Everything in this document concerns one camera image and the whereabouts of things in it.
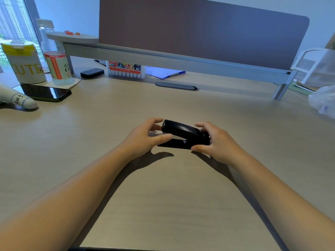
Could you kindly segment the clear plastic water bottle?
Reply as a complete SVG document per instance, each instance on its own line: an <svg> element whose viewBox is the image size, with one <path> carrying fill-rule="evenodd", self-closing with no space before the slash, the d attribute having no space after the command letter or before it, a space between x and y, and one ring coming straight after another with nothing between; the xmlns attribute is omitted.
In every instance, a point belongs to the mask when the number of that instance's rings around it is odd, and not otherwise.
<svg viewBox="0 0 335 251"><path fill-rule="evenodd" d="M48 37L49 33L54 33L55 28L51 20L36 19L40 30L41 50L48 65L53 83L55 85L72 85L72 77L68 59L63 45L54 39Z"/></svg>

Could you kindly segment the white and yellow cup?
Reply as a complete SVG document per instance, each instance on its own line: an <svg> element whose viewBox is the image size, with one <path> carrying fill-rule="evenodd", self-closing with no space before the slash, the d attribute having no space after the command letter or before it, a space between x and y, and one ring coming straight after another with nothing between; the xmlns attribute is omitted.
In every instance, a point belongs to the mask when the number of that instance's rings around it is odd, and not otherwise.
<svg viewBox="0 0 335 251"><path fill-rule="evenodd" d="M34 85L47 81L32 43L10 40L0 44L19 83Z"/></svg>

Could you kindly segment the blue clipboard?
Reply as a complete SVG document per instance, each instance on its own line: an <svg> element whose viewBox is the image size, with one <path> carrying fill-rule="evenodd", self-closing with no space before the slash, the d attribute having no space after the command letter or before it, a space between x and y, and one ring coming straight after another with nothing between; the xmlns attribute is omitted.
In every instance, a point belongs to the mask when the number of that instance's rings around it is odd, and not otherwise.
<svg viewBox="0 0 335 251"><path fill-rule="evenodd" d="M172 69L149 67L149 66L146 67L146 74L159 78L161 80L175 77L178 75L183 75L185 73L186 71L181 71L181 70L172 70Z"/></svg>

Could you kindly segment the grey metal divider rail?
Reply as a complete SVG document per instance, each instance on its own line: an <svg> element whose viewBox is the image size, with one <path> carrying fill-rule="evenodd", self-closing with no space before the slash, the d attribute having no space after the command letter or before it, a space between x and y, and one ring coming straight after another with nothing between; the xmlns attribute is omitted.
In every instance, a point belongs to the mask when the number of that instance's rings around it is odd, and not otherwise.
<svg viewBox="0 0 335 251"><path fill-rule="evenodd" d="M298 73L295 70L280 70L101 43L65 42L63 45L69 56L118 61L278 84L278 88L273 95L273 99L278 101L281 100Z"/></svg>

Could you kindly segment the black smartphone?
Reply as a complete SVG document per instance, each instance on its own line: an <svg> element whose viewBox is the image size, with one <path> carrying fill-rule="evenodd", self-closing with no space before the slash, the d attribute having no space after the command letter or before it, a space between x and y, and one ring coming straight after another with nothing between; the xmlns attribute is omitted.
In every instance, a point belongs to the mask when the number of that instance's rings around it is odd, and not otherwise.
<svg viewBox="0 0 335 251"><path fill-rule="evenodd" d="M33 100L44 102L58 103L72 95L70 89L45 87L30 84L20 84L18 86L15 86L13 89L17 90L20 93L23 93L24 95L32 98Z"/></svg>

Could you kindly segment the clear plastic bag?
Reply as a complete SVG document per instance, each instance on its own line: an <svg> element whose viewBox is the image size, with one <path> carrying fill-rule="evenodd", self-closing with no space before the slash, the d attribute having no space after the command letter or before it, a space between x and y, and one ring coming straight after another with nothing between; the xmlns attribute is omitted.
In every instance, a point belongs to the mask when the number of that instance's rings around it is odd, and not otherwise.
<svg viewBox="0 0 335 251"><path fill-rule="evenodd" d="M335 119L335 85L319 88L308 96L309 105L319 114Z"/></svg>

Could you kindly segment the round beige shelf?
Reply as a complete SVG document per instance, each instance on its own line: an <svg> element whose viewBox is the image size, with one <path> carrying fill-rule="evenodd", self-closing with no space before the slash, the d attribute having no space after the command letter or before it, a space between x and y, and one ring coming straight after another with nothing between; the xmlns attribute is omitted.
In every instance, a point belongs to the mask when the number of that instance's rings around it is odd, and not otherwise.
<svg viewBox="0 0 335 251"><path fill-rule="evenodd" d="M47 37L51 40L55 40L58 42L68 42L68 43L98 43L99 38L96 36L88 35L88 34L66 34L65 32L47 32Z"/></svg>

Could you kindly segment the person's right hand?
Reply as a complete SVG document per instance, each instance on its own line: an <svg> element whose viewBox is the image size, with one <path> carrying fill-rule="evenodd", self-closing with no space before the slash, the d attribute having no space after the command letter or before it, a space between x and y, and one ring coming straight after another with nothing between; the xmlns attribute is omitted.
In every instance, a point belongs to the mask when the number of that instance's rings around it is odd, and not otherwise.
<svg viewBox="0 0 335 251"><path fill-rule="evenodd" d="M206 131L211 138L210 153L203 153L232 167L238 167L248 161L249 154L229 135L229 133L210 122L195 124Z"/></svg>

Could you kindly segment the stack of papers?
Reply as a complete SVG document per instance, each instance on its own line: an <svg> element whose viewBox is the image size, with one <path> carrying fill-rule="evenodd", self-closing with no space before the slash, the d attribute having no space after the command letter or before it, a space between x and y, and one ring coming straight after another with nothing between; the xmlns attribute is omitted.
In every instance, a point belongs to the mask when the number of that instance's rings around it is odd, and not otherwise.
<svg viewBox="0 0 335 251"><path fill-rule="evenodd" d="M306 96L309 96L311 93L316 92L319 88L308 86L300 83L298 80L293 80L293 82L288 87L289 90L297 92Z"/></svg>

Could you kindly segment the person's left hand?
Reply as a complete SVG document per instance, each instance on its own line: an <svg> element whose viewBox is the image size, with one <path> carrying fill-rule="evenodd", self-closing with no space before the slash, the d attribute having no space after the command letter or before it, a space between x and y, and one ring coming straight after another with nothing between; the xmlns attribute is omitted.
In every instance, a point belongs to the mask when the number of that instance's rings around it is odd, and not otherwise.
<svg viewBox="0 0 335 251"><path fill-rule="evenodd" d="M118 157L128 163L150 151L153 147L150 147L148 143L149 134L161 131L159 123L163 121L163 118L151 117L136 126L118 146Z"/></svg>

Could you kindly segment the black stapler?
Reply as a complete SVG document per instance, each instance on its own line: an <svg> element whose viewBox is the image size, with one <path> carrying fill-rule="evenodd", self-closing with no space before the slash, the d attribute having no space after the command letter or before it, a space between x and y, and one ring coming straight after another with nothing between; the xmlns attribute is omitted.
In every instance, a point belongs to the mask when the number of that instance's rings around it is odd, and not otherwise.
<svg viewBox="0 0 335 251"><path fill-rule="evenodd" d="M190 150L194 145L209 146L211 144L210 136L206 131L179 122L166 119L161 126L161 131L164 134L172 134L181 139L171 139L158 145L159 147Z"/></svg>

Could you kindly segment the white plush toy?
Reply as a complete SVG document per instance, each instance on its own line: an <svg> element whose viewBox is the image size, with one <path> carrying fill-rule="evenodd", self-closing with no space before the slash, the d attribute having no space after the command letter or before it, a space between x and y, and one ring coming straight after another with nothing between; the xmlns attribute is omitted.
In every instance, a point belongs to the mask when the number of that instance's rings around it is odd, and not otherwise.
<svg viewBox="0 0 335 251"><path fill-rule="evenodd" d="M37 102L25 94L0 83L0 105L14 104L25 109L38 108Z"/></svg>

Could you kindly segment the person's left forearm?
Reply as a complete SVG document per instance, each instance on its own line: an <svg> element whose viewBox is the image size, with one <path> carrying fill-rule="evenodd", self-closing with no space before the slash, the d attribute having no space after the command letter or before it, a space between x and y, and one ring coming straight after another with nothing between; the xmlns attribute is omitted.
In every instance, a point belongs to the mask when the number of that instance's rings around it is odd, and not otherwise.
<svg viewBox="0 0 335 251"><path fill-rule="evenodd" d="M120 171L136 156L119 147L0 226L0 251L68 249Z"/></svg>

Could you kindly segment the person's right forearm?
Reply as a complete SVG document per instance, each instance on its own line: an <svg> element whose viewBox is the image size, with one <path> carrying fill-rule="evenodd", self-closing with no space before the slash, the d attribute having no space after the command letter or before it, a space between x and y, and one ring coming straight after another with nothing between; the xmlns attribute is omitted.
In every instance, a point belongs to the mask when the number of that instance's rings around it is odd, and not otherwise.
<svg viewBox="0 0 335 251"><path fill-rule="evenodd" d="M248 153L228 157L290 251L335 251L335 222Z"/></svg>

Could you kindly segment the brown desk divider panel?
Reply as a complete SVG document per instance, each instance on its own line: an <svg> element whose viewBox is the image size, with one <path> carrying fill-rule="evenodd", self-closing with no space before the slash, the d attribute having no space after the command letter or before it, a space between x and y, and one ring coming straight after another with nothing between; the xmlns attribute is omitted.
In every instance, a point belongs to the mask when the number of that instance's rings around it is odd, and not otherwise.
<svg viewBox="0 0 335 251"><path fill-rule="evenodd" d="M209 0L100 0L99 42L288 70L309 23Z"/></svg>

